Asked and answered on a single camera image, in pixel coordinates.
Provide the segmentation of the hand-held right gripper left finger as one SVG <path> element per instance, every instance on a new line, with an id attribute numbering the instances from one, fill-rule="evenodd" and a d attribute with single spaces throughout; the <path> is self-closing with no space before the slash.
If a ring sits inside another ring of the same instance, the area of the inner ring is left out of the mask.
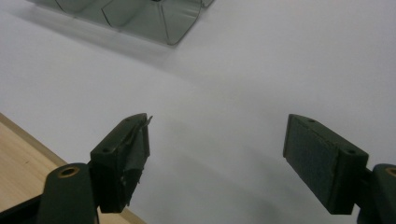
<path id="1" fill-rule="evenodd" d="M 146 113 L 123 119 L 92 151 L 89 162 L 102 213 L 121 213 L 130 204 L 150 155 Z"/>

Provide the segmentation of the white table mat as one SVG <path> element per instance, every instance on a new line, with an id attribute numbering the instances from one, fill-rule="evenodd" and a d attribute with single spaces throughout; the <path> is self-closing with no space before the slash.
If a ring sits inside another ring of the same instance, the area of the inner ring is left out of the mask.
<path id="1" fill-rule="evenodd" d="M 148 224 L 356 224 L 283 158 L 289 115 L 396 164 L 396 0 L 214 0 L 170 47 L 0 0 L 0 113 L 65 161 L 150 116 Z"/>

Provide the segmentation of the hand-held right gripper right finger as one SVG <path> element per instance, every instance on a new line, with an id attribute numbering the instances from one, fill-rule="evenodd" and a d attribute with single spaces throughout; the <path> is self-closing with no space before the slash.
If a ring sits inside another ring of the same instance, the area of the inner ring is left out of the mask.
<path id="1" fill-rule="evenodd" d="M 320 122 L 288 117 L 283 157 L 332 215 L 349 215 L 368 154 Z"/>

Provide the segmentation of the clear grey divided organizer box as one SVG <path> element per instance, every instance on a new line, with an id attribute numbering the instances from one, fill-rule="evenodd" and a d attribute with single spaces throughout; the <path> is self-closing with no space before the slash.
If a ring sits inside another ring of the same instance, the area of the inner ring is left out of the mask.
<path id="1" fill-rule="evenodd" d="M 215 0 L 28 0 L 74 18 L 176 45 Z"/>

